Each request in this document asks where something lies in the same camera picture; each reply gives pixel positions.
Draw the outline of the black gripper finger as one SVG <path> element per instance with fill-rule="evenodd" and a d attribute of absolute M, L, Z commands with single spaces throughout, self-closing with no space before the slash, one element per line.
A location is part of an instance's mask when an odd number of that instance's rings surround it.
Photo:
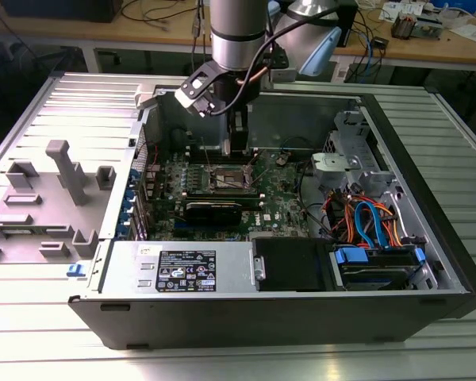
<path fill-rule="evenodd" d="M 229 134 L 230 148 L 232 154 L 241 154 L 248 147 L 248 128 L 234 126 Z"/>

